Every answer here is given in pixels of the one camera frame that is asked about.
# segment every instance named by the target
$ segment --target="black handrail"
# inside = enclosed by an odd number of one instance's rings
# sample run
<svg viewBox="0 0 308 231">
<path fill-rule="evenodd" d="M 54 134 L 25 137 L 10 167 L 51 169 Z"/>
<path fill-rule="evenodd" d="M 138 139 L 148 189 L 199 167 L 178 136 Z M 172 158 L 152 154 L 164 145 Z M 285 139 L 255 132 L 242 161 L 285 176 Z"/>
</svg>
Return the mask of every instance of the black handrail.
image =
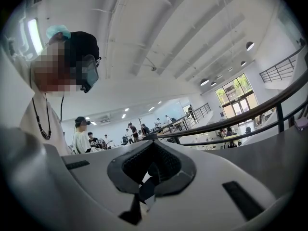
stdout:
<svg viewBox="0 0 308 231">
<path fill-rule="evenodd" d="M 294 116 L 297 112 L 299 112 L 301 109 L 303 109 L 306 105 L 308 104 L 308 99 L 305 100 L 299 107 L 297 107 L 294 111 L 292 111 L 291 113 L 287 114 L 284 118 L 283 121 L 288 120 L 289 118 L 291 118 L 292 116 Z M 250 133 L 246 133 L 246 134 L 242 134 L 242 135 L 238 135 L 236 137 L 232 137 L 232 138 L 228 138 L 228 139 L 224 139 L 224 140 L 217 140 L 217 141 L 207 141 L 207 142 L 201 142 L 201 143 L 188 143 L 188 144 L 181 144 L 181 145 L 185 145 L 185 146 L 197 146 L 197 145 L 210 145 L 210 144 L 220 144 L 220 143 L 225 143 L 225 142 L 230 142 L 230 141 L 236 141 L 239 139 L 243 139 L 246 137 L 250 137 L 252 135 L 264 132 L 270 128 L 273 128 L 275 126 L 277 126 L 279 124 L 278 121 L 273 122 L 267 126 L 264 126 L 258 130 L 255 130 L 253 132 Z"/>
<path fill-rule="evenodd" d="M 281 106 L 281 103 L 291 97 L 294 93 L 296 93 L 298 90 L 300 90 L 306 83 L 308 82 L 308 70 L 305 71 L 305 73 L 298 78 L 295 82 L 293 82 L 289 87 L 287 87 L 285 90 L 280 92 L 275 97 L 271 98 L 270 100 L 267 100 L 266 102 L 262 103 L 261 105 L 243 113 L 238 116 L 234 116 L 232 118 L 229 118 L 227 120 L 216 122 L 213 124 L 209 124 L 206 126 L 202 126 L 199 128 L 193 128 L 187 131 L 182 132 L 175 132 L 168 135 L 158 135 L 158 138 L 170 138 L 170 137 L 180 137 L 180 136 L 188 136 L 188 135 L 195 135 L 199 133 L 204 132 L 211 132 L 215 130 L 219 130 L 221 128 L 230 127 L 236 124 L 239 124 L 241 122 L 247 121 L 249 119 L 255 118 L 258 115 L 265 113 L 266 111 Z"/>
<path fill-rule="evenodd" d="M 269 67 L 268 69 L 264 70 L 263 72 L 260 73 L 260 75 L 263 74 L 264 72 L 270 70 L 271 68 L 273 68 L 273 67 L 275 67 L 275 66 L 277 66 L 277 65 L 279 65 L 279 64 L 281 64 L 281 63 L 283 63 L 284 61 L 288 60 L 289 58 L 291 58 L 291 57 L 297 55 L 302 49 L 303 49 L 303 48 L 300 48 L 299 50 L 295 51 L 293 54 L 291 54 L 291 55 L 289 55 L 288 57 L 284 58 L 282 61 L 278 62 L 278 63 L 275 64 L 274 66 Z"/>
</svg>

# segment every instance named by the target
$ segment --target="black t-shirt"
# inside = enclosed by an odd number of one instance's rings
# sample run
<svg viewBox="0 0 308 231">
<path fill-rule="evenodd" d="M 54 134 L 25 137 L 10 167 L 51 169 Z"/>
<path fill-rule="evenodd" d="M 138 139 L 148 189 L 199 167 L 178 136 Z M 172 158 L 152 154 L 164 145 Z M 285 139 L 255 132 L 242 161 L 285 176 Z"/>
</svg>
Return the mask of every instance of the black t-shirt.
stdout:
<svg viewBox="0 0 308 231">
<path fill-rule="evenodd" d="M 98 138 L 93 138 L 93 140 L 89 140 L 90 147 L 102 148 L 102 142 Z"/>
<path fill-rule="evenodd" d="M 138 133 L 134 133 L 134 132 L 137 131 L 136 127 L 135 127 L 135 126 L 132 126 L 130 129 L 131 129 L 131 131 L 133 132 L 133 137 L 134 137 L 134 138 L 138 138 Z"/>
</svg>

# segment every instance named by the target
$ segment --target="black slot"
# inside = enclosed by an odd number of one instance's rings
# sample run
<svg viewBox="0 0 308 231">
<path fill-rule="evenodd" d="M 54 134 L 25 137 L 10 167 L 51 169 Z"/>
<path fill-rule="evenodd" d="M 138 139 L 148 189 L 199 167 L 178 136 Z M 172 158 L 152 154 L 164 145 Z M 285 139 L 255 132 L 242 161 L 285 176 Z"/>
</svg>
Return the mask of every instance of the black slot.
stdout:
<svg viewBox="0 0 308 231">
<path fill-rule="evenodd" d="M 224 183 L 222 186 L 247 221 L 264 211 L 257 201 L 253 199 L 253 197 L 251 197 L 236 181 Z"/>
<path fill-rule="evenodd" d="M 90 163 L 87 160 L 83 160 L 83 161 L 79 161 L 79 162 L 75 162 L 75 163 L 71 163 L 71 164 L 66 164 L 66 168 L 68 170 L 74 169 L 74 168 L 78 168 L 78 167 L 83 167 L 85 165 L 89 165 Z"/>
</svg>

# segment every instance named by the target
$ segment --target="window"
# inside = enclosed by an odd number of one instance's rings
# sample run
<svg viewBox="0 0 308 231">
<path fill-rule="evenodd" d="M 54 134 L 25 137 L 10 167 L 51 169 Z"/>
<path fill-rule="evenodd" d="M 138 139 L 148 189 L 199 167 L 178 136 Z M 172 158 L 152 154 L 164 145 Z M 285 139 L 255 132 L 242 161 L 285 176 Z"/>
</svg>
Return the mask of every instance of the window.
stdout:
<svg viewBox="0 0 308 231">
<path fill-rule="evenodd" d="M 215 91 L 227 118 L 258 106 L 255 94 L 245 74 Z"/>
<path fill-rule="evenodd" d="M 252 90 L 248 79 L 246 78 L 246 75 L 242 74 L 241 76 L 236 78 L 238 80 L 238 82 L 241 84 L 241 87 L 244 91 L 244 93 L 248 93 L 249 91 Z"/>
<path fill-rule="evenodd" d="M 222 105 L 225 104 L 225 103 L 229 103 L 229 99 L 228 99 L 226 92 L 223 88 L 219 88 L 215 92 L 216 92 L 216 95 L 218 96 L 218 99 L 219 99 L 219 101 Z"/>
<path fill-rule="evenodd" d="M 234 79 L 227 85 L 224 85 L 223 89 L 225 90 L 230 101 L 241 97 L 244 94 L 243 89 L 237 79 Z"/>
</svg>

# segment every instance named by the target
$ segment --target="fluorescent light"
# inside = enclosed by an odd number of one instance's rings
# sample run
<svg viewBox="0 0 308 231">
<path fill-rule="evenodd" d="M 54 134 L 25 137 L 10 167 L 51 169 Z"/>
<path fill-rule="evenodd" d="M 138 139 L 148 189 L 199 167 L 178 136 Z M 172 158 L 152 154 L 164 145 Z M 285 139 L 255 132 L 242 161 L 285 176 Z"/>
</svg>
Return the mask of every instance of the fluorescent light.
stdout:
<svg viewBox="0 0 308 231">
<path fill-rule="evenodd" d="M 34 49 L 37 54 L 39 54 L 43 50 L 43 46 L 39 38 L 38 24 L 36 19 L 28 21 L 28 28 Z"/>
</svg>

